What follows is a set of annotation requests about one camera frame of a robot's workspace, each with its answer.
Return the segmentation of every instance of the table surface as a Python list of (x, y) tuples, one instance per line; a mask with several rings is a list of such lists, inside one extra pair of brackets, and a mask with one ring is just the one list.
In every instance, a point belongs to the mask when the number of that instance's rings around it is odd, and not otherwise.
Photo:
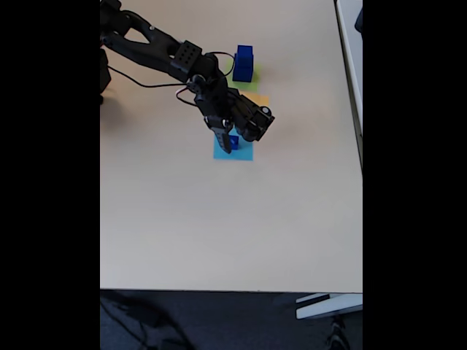
[[(101, 288), (362, 292), (363, 179), (333, 2), (122, 9), (204, 53), (252, 45), (276, 120), (254, 161), (215, 160), (213, 133), (175, 88), (112, 73), (101, 106)], [(107, 52), (141, 82), (175, 82)]]

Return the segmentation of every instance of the wire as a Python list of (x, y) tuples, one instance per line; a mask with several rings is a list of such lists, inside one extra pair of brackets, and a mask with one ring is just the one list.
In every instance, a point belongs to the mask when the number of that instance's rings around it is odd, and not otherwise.
[(118, 74), (122, 74), (125, 78), (128, 78), (130, 79), (132, 82), (134, 82), (135, 84), (143, 87), (143, 88), (163, 88), (165, 86), (187, 86), (186, 84), (184, 83), (175, 83), (175, 84), (159, 84), (159, 85), (145, 85), (145, 84), (142, 84), (141, 82), (138, 82), (136, 81), (135, 79), (133, 79), (132, 77), (130, 77), (129, 75), (123, 73), (122, 71), (118, 71), (117, 69), (115, 68), (112, 68), (111, 66), (107, 66), (109, 69), (113, 70), (114, 72), (118, 73)]
[(123, 322), (121, 322), (117, 317), (115, 317), (114, 315), (112, 315), (109, 310), (107, 310), (107, 308), (104, 306), (104, 304), (102, 303), (102, 301), (100, 300), (99, 301), (101, 303), (101, 307), (102, 309), (105, 311), (105, 313), (107, 314), (108, 317), (110, 317), (111, 319), (113, 319), (115, 322), (117, 322), (124, 330), (126, 330), (126, 332), (131, 335), (133, 338), (135, 338), (141, 345), (147, 347), (147, 344), (146, 344), (146, 341), (143, 341), (138, 335), (134, 334), (133, 332), (131, 332), (129, 330), (128, 327), (126, 327)]
[(186, 90), (188, 90), (188, 87), (184, 87), (182, 89), (177, 90), (177, 92), (175, 93), (175, 97), (177, 98), (177, 100), (183, 102), (184, 104), (189, 104), (190, 106), (197, 107), (195, 104), (193, 104), (191, 102), (188, 102), (188, 101), (186, 101), (183, 98), (178, 96), (180, 93), (182, 93), (183, 91), (186, 91)]
[(224, 74), (224, 77), (227, 77), (227, 76), (234, 70), (234, 67), (235, 67), (235, 57), (234, 57), (233, 55), (231, 55), (230, 53), (228, 53), (228, 52), (223, 52), (223, 51), (211, 51), (211, 52), (207, 52), (207, 53), (212, 53), (213, 55), (227, 55), (227, 56), (231, 56), (231, 57), (232, 57), (233, 63), (232, 63), (231, 70), (228, 71), (227, 74)]

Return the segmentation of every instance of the green paper square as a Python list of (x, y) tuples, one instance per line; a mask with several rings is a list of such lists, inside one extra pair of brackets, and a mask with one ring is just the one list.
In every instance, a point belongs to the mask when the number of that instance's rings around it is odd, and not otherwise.
[[(230, 58), (225, 65), (225, 71), (230, 71), (232, 68), (232, 59)], [(234, 89), (239, 89), (243, 91), (250, 91), (252, 93), (257, 93), (258, 92), (258, 82), (259, 82), (259, 74), (261, 70), (261, 65), (259, 63), (254, 63), (253, 64), (253, 77), (251, 79), (251, 82), (234, 82), (232, 80), (232, 77), (234, 76), (234, 72), (230, 73), (227, 76), (227, 84), (230, 88)]]

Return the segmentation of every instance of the table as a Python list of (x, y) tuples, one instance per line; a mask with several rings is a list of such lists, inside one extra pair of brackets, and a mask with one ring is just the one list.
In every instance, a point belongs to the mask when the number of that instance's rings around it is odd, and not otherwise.
[[(333, 2), (122, 9), (204, 53), (251, 44), (276, 120), (254, 161), (214, 160), (213, 133), (173, 87), (112, 74), (101, 106), (101, 288), (362, 292), (363, 180)], [(107, 52), (141, 82), (174, 82)]]

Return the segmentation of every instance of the white object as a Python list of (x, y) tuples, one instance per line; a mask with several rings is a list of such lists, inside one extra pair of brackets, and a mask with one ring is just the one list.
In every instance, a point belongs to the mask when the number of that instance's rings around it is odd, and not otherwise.
[[(215, 160), (213, 132), (176, 88), (144, 89), (111, 72), (100, 287), (362, 292), (362, 173), (333, 2), (135, 0), (122, 9), (204, 53), (251, 44), (276, 120), (254, 161)], [(107, 53), (141, 82), (175, 82)]]
[[(314, 295), (310, 295), (310, 297), (310, 299), (317, 298)], [(300, 303), (305, 301), (306, 298), (308, 297), (297, 299), (296, 302)], [(297, 319), (308, 319), (311, 317), (327, 316), (332, 313), (338, 314), (350, 309), (356, 311), (357, 308), (363, 309), (363, 294), (331, 294), (327, 300), (297, 309), (296, 316)]]
[(355, 29), (355, 22), (362, 10), (363, 2), (361, 0), (337, 0), (336, 6), (363, 135), (363, 39)]

